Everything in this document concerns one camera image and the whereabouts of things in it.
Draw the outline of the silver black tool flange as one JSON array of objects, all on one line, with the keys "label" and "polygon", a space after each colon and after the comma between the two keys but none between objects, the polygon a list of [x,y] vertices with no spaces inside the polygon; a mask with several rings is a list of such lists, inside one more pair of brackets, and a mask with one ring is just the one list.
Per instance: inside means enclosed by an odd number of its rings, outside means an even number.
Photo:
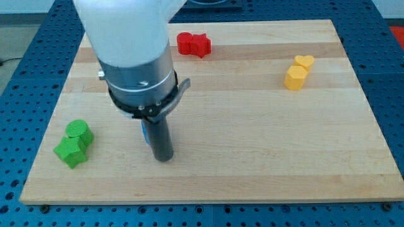
[{"label": "silver black tool flange", "polygon": [[139,66],[100,65],[103,75],[99,78],[107,83],[113,103],[133,119],[163,120],[191,86],[189,78],[179,82],[169,45],[160,56]]}]

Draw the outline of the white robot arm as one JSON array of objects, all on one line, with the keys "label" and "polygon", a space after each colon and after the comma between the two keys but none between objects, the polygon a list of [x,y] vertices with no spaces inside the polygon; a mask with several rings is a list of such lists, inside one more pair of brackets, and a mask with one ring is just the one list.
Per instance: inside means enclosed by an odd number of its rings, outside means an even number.
[{"label": "white robot arm", "polygon": [[140,119],[156,160],[174,155],[166,117],[190,87],[178,82],[168,23],[186,0],[74,0],[115,106]]}]

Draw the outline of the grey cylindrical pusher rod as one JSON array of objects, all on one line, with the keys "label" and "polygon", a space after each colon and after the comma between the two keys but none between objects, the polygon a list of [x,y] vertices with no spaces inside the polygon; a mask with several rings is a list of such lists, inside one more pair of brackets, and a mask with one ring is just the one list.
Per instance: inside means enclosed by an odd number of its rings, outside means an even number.
[{"label": "grey cylindrical pusher rod", "polygon": [[164,117],[158,122],[142,120],[150,141],[154,158],[160,162],[169,161],[174,155],[167,119]]}]

